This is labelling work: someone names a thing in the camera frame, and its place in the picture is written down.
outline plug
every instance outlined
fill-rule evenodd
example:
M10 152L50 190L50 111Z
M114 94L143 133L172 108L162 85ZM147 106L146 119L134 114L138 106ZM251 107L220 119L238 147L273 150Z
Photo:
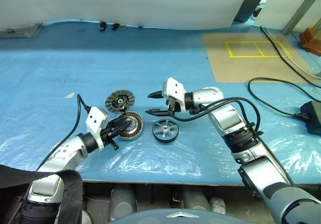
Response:
M301 106L297 118L305 121L310 134L321 135L321 102L310 101Z

